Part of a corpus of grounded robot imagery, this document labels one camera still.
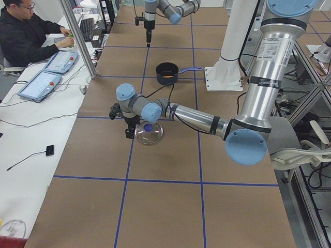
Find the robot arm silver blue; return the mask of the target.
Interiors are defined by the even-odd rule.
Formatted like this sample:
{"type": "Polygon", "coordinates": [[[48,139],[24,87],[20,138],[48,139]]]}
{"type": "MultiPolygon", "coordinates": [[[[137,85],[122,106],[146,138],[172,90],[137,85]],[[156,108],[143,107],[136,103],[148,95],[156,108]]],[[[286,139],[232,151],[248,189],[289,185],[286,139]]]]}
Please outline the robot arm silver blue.
{"type": "MultiPolygon", "coordinates": [[[[248,90],[239,114],[232,119],[194,110],[169,99],[152,100],[138,94],[133,85],[121,84],[116,89],[117,102],[109,116],[124,118],[126,136],[135,138],[140,120],[145,131],[159,118],[178,120],[205,134],[221,137],[230,159],[241,165],[259,163],[267,152],[267,140],[272,130],[269,117],[281,87],[296,40],[306,31],[316,1],[266,1],[258,48],[248,90]]],[[[248,34],[259,8],[259,1],[235,1],[221,48],[219,60],[204,69],[206,88],[237,91],[239,62],[248,34]]]]}
{"type": "Polygon", "coordinates": [[[152,31],[155,29],[155,20],[157,9],[159,9],[171,24],[178,24],[182,18],[196,13],[200,6],[200,0],[183,1],[179,6],[173,6],[166,0],[150,0],[145,1],[145,9],[142,16],[135,16],[135,25],[138,26],[140,22],[144,23],[146,29],[146,46],[149,48],[152,41],[152,31]]]}

